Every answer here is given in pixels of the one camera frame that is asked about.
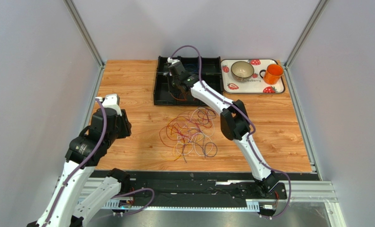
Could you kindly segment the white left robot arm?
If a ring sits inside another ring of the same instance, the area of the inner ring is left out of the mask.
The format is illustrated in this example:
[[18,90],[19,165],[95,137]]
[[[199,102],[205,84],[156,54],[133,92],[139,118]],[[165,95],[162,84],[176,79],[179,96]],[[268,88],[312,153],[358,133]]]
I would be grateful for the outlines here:
[[114,168],[103,182],[81,203],[79,197],[85,183],[100,159],[116,139],[131,135],[126,111],[106,107],[98,109],[78,137],[69,144],[66,161],[57,188],[42,216],[29,227],[85,227],[112,197],[130,192],[130,175]]

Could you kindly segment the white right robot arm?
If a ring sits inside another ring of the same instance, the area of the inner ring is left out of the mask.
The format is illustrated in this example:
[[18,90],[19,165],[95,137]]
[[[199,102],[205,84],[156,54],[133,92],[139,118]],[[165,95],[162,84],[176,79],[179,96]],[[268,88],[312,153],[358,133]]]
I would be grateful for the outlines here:
[[168,58],[167,62],[173,84],[181,91],[189,91],[193,98],[202,101],[220,116],[223,135],[237,145],[250,166],[255,191],[261,197],[274,195],[279,179],[254,141],[254,124],[247,116],[244,103],[215,91],[202,79],[201,73],[190,74],[180,60]]

